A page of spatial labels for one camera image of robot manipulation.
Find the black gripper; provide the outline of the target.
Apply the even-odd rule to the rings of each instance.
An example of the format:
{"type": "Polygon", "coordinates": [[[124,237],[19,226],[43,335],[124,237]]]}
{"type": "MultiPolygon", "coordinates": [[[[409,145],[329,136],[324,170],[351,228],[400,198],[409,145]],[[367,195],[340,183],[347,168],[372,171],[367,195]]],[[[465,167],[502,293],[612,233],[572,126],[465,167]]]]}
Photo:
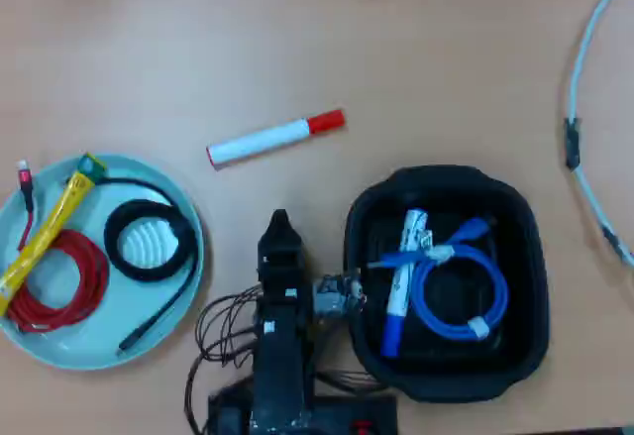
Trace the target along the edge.
{"type": "Polygon", "coordinates": [[[258,256],[262,258],[258,266],[259,282],[267,300],[310,306],[311,283],[302,252],[302,239],[292,227],[286,210],[275,209],[258,242],[258,256]],[[281,255],[272,255],[277,247],[278,220],[281,255]]]}

